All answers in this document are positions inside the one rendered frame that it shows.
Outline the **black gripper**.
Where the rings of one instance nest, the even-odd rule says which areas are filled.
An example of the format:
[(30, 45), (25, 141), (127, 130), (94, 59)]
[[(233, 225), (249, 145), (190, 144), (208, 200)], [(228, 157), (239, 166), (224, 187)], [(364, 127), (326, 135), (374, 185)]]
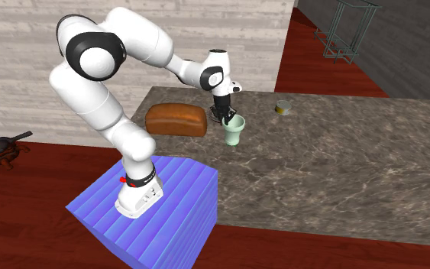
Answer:
[(217, 114), (224, 114), (223, 123), (225, 125), (229, 125), (230, 120), (237, 114), (237, 110), (230, 107), (231, 105), (231, 96), (229, 94), (225, 96), (213, 96), (214, 105), (209, 108), (209, 118), (218, 122)]

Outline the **pale green cup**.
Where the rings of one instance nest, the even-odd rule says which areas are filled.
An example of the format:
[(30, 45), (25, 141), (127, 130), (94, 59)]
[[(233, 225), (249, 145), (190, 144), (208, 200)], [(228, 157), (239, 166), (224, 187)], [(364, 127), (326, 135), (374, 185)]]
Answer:
[(225, 143), (229, 146), (236, 146), (240, 140), (240, 134), (244, 130), (245, 120), (240, 115), (234, 115), (234, 117), (225, 123), (221, 122), (223, 129), (225, 130)]

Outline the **brown bread loaf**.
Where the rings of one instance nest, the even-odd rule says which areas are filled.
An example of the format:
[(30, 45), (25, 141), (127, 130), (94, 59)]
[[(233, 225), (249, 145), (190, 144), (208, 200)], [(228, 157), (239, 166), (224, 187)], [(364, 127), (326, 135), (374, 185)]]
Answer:
[(145, 115), (150, 134), (203, 137), (207, 132), (207, 118), (201, 107), (184, 103), (152, 105)]

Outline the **yellow tin can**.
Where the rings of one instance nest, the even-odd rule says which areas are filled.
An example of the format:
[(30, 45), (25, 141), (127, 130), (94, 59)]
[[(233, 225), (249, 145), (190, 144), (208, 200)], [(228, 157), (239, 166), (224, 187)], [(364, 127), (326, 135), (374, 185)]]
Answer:
[(286, 100), (279, 100), (276, 102), (275, 111), (279, 115), (288, 115), (292, 105)]

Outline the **blue striped robot stand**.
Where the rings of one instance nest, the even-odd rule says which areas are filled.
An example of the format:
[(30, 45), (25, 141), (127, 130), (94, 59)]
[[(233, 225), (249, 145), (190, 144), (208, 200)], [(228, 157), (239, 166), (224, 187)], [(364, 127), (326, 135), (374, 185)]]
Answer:
[(217, 221), (218, 172), (183, 157), (152, 158), (163, 197), (140, 218), (115, 208), (124, 176), (116, 163), (67, 209), (133, 269), (191, 269)]

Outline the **green metal frame rack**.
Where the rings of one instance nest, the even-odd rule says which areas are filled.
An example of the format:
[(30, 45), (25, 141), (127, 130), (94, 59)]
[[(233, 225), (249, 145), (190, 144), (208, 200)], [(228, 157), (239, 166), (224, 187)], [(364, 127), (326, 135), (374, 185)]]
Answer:
[[(316, 28), (314, 39), (323, 46), (322, 56), (352, 64), (359, 56), (359, 49), (374, 15), (382, 8), (371, 0), (336, 0), (337, 7), (327, 31)], [(358, 11), (360, 17), (353, 21), (343, 20), (348, 11)]]

